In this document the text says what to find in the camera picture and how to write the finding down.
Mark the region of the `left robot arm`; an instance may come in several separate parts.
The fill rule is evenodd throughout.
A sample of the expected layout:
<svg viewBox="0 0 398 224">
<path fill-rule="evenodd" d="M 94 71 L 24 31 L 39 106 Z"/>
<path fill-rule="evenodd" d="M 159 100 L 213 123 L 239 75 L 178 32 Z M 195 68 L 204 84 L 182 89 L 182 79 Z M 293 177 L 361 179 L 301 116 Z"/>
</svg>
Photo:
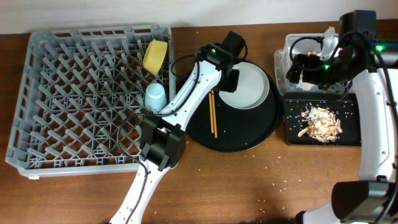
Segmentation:
<svg viewBox="0 0 398 224">
<path fill-rule="evenodd" d="M 214 88 L 234 92 L 239 72 L 234 65 L 247 52 L 244 38 L 231 31 L 222 43 L 202 46 L 183 87 L 159 113 L 143 113 L 140 153 L 131 156 L 139 166 L 134 181 L 110 224 L 140 223 L 163 176 L 176 167 L 186 148 L 185 130 L 199 104 Z"/>
</svg>

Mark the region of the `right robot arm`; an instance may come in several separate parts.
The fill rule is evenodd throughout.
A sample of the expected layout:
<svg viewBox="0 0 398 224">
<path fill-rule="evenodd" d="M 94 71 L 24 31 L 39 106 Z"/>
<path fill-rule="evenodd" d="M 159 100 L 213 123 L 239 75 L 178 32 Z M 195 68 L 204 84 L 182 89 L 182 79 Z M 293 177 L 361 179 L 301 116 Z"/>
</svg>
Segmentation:
<svg viewBox="0 0 398 224">
<path fill-rule="evenodd" d="M 331 200 L 296 223 L 397 222 L 397 42 L 381 40 L 374 11 L 355 10 L 339 28 L 292 34 L 275 56 L 285 84 L 287 142 L 361 147 L 358 180 L 338 182 Z"/>
</svg>

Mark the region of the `white napkin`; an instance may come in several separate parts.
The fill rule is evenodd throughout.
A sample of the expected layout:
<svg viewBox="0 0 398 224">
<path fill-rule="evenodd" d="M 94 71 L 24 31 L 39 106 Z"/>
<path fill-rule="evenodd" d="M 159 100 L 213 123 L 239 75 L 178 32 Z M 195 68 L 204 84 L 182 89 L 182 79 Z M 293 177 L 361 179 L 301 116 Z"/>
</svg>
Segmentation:
<svg viewBox="0 0 398 224">
<path fill-rule="evenodd" d="M 323 37 L 322 43 L 315 40 L 305 39 L 298 42 L 294 50 L 297 54 L 315 54 L 320 60 L 327 61 L 332 55 L 337 43 L 338 37 L 334 27 L 329 27 L 323 34 L 309 34 L 306 37 Z"/>
</svg>

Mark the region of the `grey plate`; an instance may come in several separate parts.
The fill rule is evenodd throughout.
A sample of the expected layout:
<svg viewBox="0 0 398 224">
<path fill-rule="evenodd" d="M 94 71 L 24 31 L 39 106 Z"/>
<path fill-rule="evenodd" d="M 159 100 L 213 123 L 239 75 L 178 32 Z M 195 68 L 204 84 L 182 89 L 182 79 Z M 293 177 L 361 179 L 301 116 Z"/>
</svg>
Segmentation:
<svg viewBox="0 0 398 224">
<path fill-rule="evenodd" d="M 233 68 L 239 70 L 237 89 L 233 93 L 220 91 L 220 98 L 227 105 L 239 110 L 258 107 L 265 101 L 270 89 L 266 73 L 248 62 L 238 63 Z"/>
</svg>

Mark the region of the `wooden chopstick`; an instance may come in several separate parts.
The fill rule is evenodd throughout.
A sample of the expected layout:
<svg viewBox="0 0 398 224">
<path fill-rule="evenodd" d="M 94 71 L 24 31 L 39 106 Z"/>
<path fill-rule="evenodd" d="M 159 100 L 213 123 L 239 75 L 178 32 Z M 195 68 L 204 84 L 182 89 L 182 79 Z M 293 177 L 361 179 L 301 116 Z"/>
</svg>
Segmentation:
<svg viewBox="0 0 398 224">
<path fill-rule="evenodd" d="M 212 94 L 209 92 L 209 109 L 210 109 L 210 126 L 211 126 L 211 133 L 214 134 L 214 121 L 213 121 L 213 100 L 212 100 Z"/>
<path fill-rule="evenodd" d="M 215 139 L 218 138 L 218 130 L 217 130 L 217 123 L 216 123 L 216 107 L 215 107 L 215 95 L 214 91 L 211 90 L 210 92 L 210 109 L 211 109 L 211 114 L 212 114 L 212 128 L 213 128 L 213 134 L 215 136 Z"/>
</svg>

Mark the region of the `yellow bowl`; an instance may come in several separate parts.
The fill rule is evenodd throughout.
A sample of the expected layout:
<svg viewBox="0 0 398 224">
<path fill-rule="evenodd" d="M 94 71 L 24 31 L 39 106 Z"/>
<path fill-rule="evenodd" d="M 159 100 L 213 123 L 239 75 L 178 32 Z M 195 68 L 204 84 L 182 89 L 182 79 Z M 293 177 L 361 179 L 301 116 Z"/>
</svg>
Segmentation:
<svg viewBox="0 0 398 224">
<path fill-rule="evenodd" d="M 145 52 L 143 59 L 144 68 L 153 75 L 156 75 L 166 56 L 168 43 L 159 40 L 152 40 Z"/>
</svg>

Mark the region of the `food scraps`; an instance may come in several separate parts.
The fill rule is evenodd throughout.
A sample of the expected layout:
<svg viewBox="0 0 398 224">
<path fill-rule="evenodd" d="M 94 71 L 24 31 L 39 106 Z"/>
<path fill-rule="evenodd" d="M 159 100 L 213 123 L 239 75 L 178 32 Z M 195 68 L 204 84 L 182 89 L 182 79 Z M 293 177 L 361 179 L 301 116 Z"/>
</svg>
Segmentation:
<svg viewBox="0 0 398 224">
<path fill-rule="evenodd" d="M 343 133 L 340 119 L 337 119 L 334 112 L 327 108 L 311 107 L 300 115 L 307 125 L 298 132 L 299 138 L 306 134 L 317 141 L 328 143 L 336 141 L 339 138 L 338 135 Z"/>
</svg>

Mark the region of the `blue plastic cup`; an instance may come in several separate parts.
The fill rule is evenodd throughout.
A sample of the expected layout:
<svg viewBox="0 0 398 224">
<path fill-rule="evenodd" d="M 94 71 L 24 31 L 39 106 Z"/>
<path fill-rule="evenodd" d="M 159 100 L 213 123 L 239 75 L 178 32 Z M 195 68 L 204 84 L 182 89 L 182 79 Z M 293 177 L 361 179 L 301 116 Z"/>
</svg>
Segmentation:
<svg viewBox="0 0 398 224">
<path fill-rule="evenodd" d="M 160 83 L 151 83 L 146 88 L 145 107 L 152 112 L 159 112 L 166 106 L 165 88 Z"/>
</svg>

